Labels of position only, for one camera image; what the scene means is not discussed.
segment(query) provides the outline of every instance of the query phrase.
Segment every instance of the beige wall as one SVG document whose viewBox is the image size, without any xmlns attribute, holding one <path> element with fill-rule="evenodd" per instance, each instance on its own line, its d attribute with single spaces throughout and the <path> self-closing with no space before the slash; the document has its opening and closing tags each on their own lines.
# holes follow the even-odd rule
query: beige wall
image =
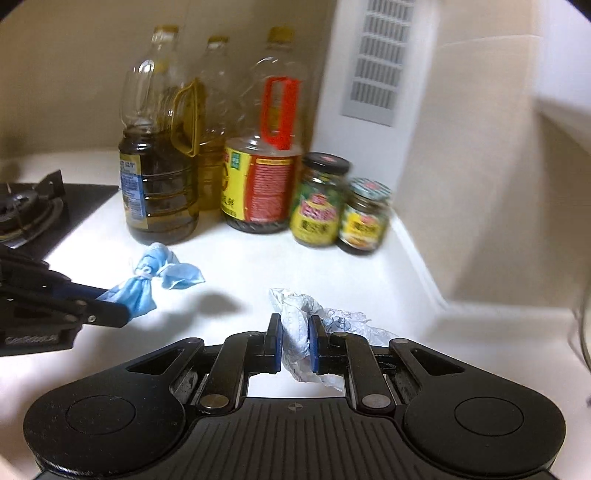
<svg viewBox="0 0 591 480">
<path fill-rule="evenodd" d="M 333 8 L 334 0 L 25 0 L 0 23 L 0 158 L 116 148 L 125 72 L 156 24 L 182 27 L 190 60 L 209 35 L 230 35 L 242 74 L 268 29 L 289 24 L 296 54 L 317 73 Z"/>
<path fill-rule="evenodd" d="M 538 2 L 441 6 L 397 211 L 445 298 L 574 306 L 591 264 L 591 155 L 535 113 Z"/>
</svg>

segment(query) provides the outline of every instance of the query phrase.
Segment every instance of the white plastic bag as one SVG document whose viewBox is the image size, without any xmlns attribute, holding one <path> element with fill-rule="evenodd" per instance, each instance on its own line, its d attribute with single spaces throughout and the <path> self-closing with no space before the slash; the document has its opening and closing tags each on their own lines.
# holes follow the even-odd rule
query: white plastic bag
<svg viewBox="0 0 591 480">
<path fill-rule="evenodd" d="M 309 295 L 299 295 L 284 288 L 269 290 L 269 298 L 275 313 L 281 314 L 283 326 L 282 363 L 291 375 L 300 382 L 322 382 L 328 387 L 343 391 L 343 377 L 339 375 L 316 375 L 310 365 L 310 342 L 308 318 L 318 315 L 327 333 L 351 332 L 362 335 L 370 345 L 388 346 L 393 333 L 368 325 L 370 320 L 361 312 L 325 309 Z"/>
</svg>

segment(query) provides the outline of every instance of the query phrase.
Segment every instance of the jar label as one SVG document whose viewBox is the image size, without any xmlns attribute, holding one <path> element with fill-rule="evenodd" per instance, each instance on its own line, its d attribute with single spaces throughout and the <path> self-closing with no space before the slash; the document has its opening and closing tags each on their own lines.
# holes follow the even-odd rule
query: jar label
<svg viewBox="0 0 591 480">
<path fill-rule="evenodd" d="M 300 195 L 291 215 L 294 237 L 310 245 L 330 245 L 339 230 L 340 201 L 338 193 L 327 195 L 308 185 L 300 187 Z"/>
<path fill-rule="evenodd" d="M 339 238 L 358 249 L 375 250 L 384 230 L 384 218 L 360 212 L 347 205 L 343 212 Z"/>
</svg>

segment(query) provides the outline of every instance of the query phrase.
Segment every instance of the gas stove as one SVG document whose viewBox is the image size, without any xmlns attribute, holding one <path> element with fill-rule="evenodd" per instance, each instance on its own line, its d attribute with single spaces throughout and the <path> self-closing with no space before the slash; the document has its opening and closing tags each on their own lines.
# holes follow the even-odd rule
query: gas stove
<svg viewBox="0 0 591 480">
<path fill-rule="evenodd" d="M 37 184 L 0 185 L 0 244 L 42 260 L 118 190 L 114 185 L 64 184 L 60 170 Z"/>
</svg>

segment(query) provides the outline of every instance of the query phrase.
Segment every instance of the red handle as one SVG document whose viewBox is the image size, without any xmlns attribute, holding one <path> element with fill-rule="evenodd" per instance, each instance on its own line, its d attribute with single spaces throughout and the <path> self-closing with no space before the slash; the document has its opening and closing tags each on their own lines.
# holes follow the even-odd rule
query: red handle
<svg viewBox="0 0 591 480">
<path fill-rule="evenodd" d="M 283 94 L 279 112 L 279 130 L 277 134 L 271 135 L 269 130 L 269 109 L 275 82 L 283 83 Z M 265 82 L 261 107 L 261 135 L 263 140 L 273 145 L 277 150 L 289 150 L 291 148 L 291 134 L 296 122 L 299 88 L 300 81 L 290 77 L 269 77 Z"/>
</svg>

